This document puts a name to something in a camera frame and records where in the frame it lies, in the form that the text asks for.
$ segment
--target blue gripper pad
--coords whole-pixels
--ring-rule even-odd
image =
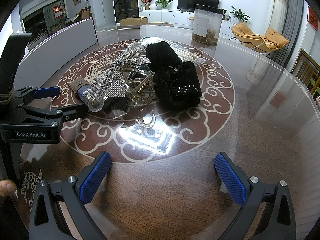
[[[243,206],[250,192],[248,176],[240,167],[235,166],[225,152],[218,153],[215,156],[214,167],[226,185],[233,201]]]
[[[33,92],[33,97],[36,99],[50,98],[60,95],[59,87],[38,88]]]
[[[83,205],[91,202],[110,166],[110,154],[100,152],[95,160],[89,166],[84,167],[79,173],[76,193]]]

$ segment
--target glass table top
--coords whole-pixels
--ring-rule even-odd
[[[110,173],[85,207],[109,240],[218,239],[240,208],[214,169],[215,155],[224,151],[248,176],[287,182],[297,239],[304,238],[320,213],[319,111],[307,88],[262,54],[224,38],[208,46],[182,28],[112,27],[97,31],[99,42],[44,84],[60,86],[60,97],[32,105],[52,109],[78,103],[70,81],[79,75],[94,79],[128,44],[153,36],[175,41],[205,60],[196,66],[203,92],[199,106],[166,111],[155,99],[116,119],[108,111],[91,113],[66,122],[59,144],[23,145],[14,202],[25,225],[35,192],[27,176],[63,181],[105,150],[113,161]],[[80,239],[63,203],[61,208]]]

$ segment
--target white cabinet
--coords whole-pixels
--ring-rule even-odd
[[[147,17],[148,22],[162,22],[161,11],[152,11],[152,10],[139,11],[139,16]]]
[[[193,28],[193,20],[189,20],[189,17],[194,17],[194,13],[175,10],[146,10],[139,11],[139,15],[140,17],[147,17],[148,22],[172,23],[175,27],[183,27],[191,30]],[[219,36],[226,39],[234,37],[231,32],[231,27],[234,25],[233,22],[222,21]]]
[[[228,21],[222,21],[221,24],[221,29],[220,29],[220,33],[228,35],[230,37],[234,37],[232,31],[231,31],[231,27],[234,26],[235,24],[232,22],[228,22]]]
[[[188,14],[180,12],[166,12],[162,11],[162,22],[164,23],[177,23],[187,25]]]

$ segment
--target sequin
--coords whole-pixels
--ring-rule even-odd
[[[104,93],[108,97],[124,97],[125,82],[121,69],[150,63],[146,57],[138,57],[144,51],[145,48],[138,42],[127,46],[113,64],[92,82],[87,90],[88,94],[96,100]]]

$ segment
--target black lid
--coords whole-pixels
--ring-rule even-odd
[[[214,12],[214,13],[218,13],[218,14],[223,15],[223,10],[220,10],[220,9],[214,8],[214,7],[210,7],[210,6],[206,6],[206,5],[195,4],[195,9]]]

